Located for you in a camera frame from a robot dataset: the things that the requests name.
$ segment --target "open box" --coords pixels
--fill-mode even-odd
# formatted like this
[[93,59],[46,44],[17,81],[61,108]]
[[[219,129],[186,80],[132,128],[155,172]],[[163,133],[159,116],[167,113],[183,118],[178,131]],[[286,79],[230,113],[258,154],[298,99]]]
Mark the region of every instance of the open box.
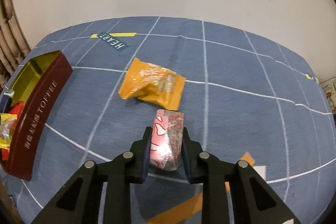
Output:
[[36,149],[51,108],[72,73],[71,65],[61,51],[48,52],[30,59],[14,79],[12,105],[24,101],[17,121],[5,172],[31,180]]

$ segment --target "orange candy packet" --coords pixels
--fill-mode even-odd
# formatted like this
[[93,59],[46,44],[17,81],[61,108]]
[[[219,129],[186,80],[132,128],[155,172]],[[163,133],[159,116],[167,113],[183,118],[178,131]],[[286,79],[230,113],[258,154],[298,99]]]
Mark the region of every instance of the orange candy packet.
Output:
[[178,110],[184,83],[185,78],[172,70],[134,58],[119,95],[122,99],[137,97],[168,110]]

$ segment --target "yellow candy wrapper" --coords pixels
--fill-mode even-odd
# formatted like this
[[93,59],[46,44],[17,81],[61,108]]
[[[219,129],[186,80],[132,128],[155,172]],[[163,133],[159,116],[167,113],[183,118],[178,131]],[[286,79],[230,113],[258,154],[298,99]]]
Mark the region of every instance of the yellow candy wrapper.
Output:
[[184,83],[185,78],[172,70],[134,58],[119,95],[122,99],[137,97],[168,110],[178,110]]
[[9,150],[13,135],[13,129],[16,125],[17,115],[0,113],[0,116],[0,148]]

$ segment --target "pink wrapped candy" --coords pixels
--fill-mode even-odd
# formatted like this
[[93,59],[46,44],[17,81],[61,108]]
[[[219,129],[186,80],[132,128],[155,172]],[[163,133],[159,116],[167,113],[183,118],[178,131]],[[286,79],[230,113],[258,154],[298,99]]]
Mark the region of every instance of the pink wrapped candy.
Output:
[[176,170],[181,161],[184,113],[159,109],[154,119],[150,163],[163,170]]

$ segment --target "checkered tablecloth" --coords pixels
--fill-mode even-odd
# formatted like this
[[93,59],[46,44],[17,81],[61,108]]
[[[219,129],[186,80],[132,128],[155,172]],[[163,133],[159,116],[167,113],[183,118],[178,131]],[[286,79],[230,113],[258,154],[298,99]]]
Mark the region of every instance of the checkered tablecloth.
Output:
[[[90,38],[105,32],[136,35],[121,37],[129,47],[117,51]],[[309,65],[289,49],[215,23],[129,17],[51,33],[25,61],[52,50],[63,51],[73,74],[45,125],[33,178],[25,182],[1,171],[26,223],[84,161],[113,159],[152,125],[157,105],[118,95],[134,57],[186,77],[179,111],[191,138],[229,162],[248,152],[303,224],[315,222],[330,202],[336,187],[333,117],[321,87],[305,77],[313,75]],[[183,168],[151,168],[144,185],[131,186],[132,221],[146,223],[196,191]],[[200,223],[200,216],[184,223]]]

